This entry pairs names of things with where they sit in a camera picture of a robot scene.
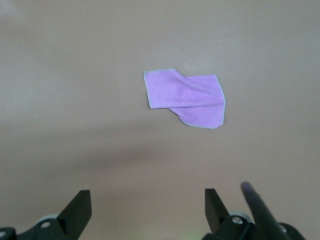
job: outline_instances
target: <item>metal bolt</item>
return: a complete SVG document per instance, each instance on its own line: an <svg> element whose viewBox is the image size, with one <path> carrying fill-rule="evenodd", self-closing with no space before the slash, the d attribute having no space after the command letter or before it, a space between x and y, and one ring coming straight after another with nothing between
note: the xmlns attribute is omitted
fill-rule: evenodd
<svg viewBox="0 0 320 240"><path fill-rule="evenodd" d="M45 229L45 228L49 227L50 224L51 223L49 221L45 221L44 223L41 224L40 228Z"/></svg>
<svg viewBox="0 0 320 240"><path fill-rule="evenodd" d="M238 216L234 216L233 218L232 218L232 222L234 222L235 224L243 224L244 222L242 221L242 219L240 218L240 217L238 217Z"/></svg>
<svg viewBox="0 0 320 240"><path fill-rule="evenodd" d="M279 226L280 226L280 229L281 229L282 232L284 232L284 233L287 232L287 229L284 226L282 226L282 225L279 225Z"/></svg>

